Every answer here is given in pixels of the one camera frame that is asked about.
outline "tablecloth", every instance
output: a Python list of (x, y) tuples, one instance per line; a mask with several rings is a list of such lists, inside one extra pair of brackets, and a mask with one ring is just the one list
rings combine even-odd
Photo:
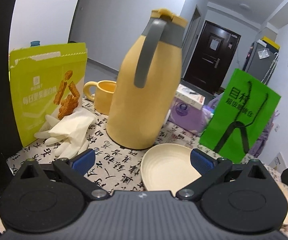
[[(140, 164), (147, 150), (128, 150), (114, 143), (105, 131), (108, 116), (95, 111), (93, 103), (87, 98), (83, 98), (82, 105), (96, 115), (95, 124), (90, 125), (86, 134), (89, 141), (88, 147), (93, 148), (96, 153), (96, 162), (85, 174), (85, 177), (107, 190), (110, 194), (114, 190), (143, 191), (144, 185), (140, 175)], [(56, 160), (54, 150), (59, 144), (46, 146), (44, 142), (45, 139), (38, 139), (7, 160), (14, 174), (27, 158), (34, 158), (40, 164), (51, 163)], [(155, 144), (161, 143), (176, 143), (192, 149), (199, 148), (213, 158), (220, 157), (219, 154), (199, 144), (199, 137), (171, 122), (167, 122), (158, 135)], [(242, 163), (247, 163), (251, 158), (253, 156), (247, 154)], [(281, 181), (280, 173), (267, 165), (266, 168), (276, 181)], [(4, 230), (0, 220), (0, 231)], [(282, 226), (281, 231), (288, 236), (288, 226)]]

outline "blue gripper pad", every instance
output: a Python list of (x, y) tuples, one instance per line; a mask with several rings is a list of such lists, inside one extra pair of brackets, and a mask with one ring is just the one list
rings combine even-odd
[(95, 152), (93, 149), (87, 149), (78, 156), (70, 160), (70, 165), (72, 169), (85, 175), (90, 168), (95, 164)]
[(193, 149), (191, 151), (191, 165), (198, 171), (202, 176), (213, 169), (217, 161), (202, 152), (199, 149)]

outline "purple package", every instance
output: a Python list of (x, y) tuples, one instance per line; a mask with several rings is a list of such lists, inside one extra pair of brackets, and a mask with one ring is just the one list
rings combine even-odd
[(206, 126), (208, 125), (209, 121), (214, 116), (214, 109), (212, 109), (210, 106), (203, 106), (202, 108), (202, 118), (200, 120), (200, 131), (198, 136), (201, 136), (202, 132), (205, 130)]
[(204, 130), (202, 125), (202, 110), (199, 110), (178, 98), (174, 98), (168, 120), (184, 128), (185, 130), (198, 135)]

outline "snack package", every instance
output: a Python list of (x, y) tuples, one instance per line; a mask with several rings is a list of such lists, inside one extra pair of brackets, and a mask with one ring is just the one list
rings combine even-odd
[(10, 91), (23, 147), (47, 125), (82, 106), (87, 51), (84, 43), (48, 45), (10, 53)]

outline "thermos lid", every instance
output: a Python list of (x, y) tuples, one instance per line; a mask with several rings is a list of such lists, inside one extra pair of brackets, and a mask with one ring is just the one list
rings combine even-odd
[(162, 18), (163, 16), (169, 17), (172, 20), (172, 23), (180, 25), (183, 28), (185, 28), (187, 25), (187, 21), (183, 17), (180, 17), (179, 15), (172, 13), (170, 10), (165, 8), (151, 11), (151, 18)]

